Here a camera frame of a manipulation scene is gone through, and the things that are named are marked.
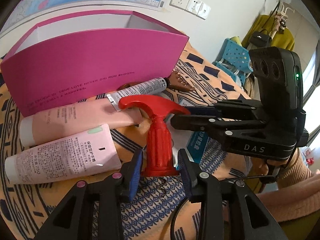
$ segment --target red toy hammer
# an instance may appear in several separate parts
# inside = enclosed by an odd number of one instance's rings
[[[171,134],[164,123],[169,114],[190,114],[183,106],[168,99],[151,96],[128,96],[121,98],[120,109],[138,107],[152,120],[147,135],[147,166],[141,173],[144,177],[175,176],[179,171],[173,166]]]

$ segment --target black handbag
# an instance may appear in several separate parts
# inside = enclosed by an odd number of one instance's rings
[[[258,48],[270,47],[272,38],[268,34],[263,34],[263,31],[267,30],[262,30],[261,32],[253,32],[249,42],[254,46],[257,46]]]
[[[260,32],[256,31],[256,32],[252,33],[249,42],[252,43],[254,46],[256,46],[258,48],[264,48],[264,47],[271,46],[272,38],[270,37],[270,35],[268,35],[268,31],[266,29],[264,29],[264,27],[267,24],[267,22],[270,20],[271,16],[274,14],[274,12],[279,9],[279,6],[280,6],[280,2],[278,2],[277,6],[273,10],[273,12],[269,15],[268,20],[266,20],[264,25],[261,27],[262,31],[260,31]]]

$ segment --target metal rivet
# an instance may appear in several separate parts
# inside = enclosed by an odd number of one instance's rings
[[[77,187],[84,187],[84,186],[85,186],[85,181],[84,180],[78,181]]]
[[[112,177],[113,177],[114,179],[119,179],[119,178],[122,177],[122,174],[121,174],[120,172],[115,172],[114,174],[112,174]]]
[[[245,183],[244,183],[243,180],[237,180],[237,181],[236,181],[236,184],[237,184],[237,186],[239,186],[239,187],[244,187],[244,185],[245,185]]]
[[[209,178],[209,174],[206,173],[206,172],[201,172],[200,173],[200,177],[203,178],[203,179],[207,179],[207,178]]]

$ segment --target ribbed cuff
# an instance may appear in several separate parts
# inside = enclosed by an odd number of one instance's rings
[[[277,181],[278,188],[289,187],[310,177],[312,177],[312,172],[303,163],[300,151],[298,151],[294,164],[279,177]]]

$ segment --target open box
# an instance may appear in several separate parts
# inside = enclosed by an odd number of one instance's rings
[[[1,71],[24,117],[171,74],[188,36],[134,11],[95,10],[32,27]]]

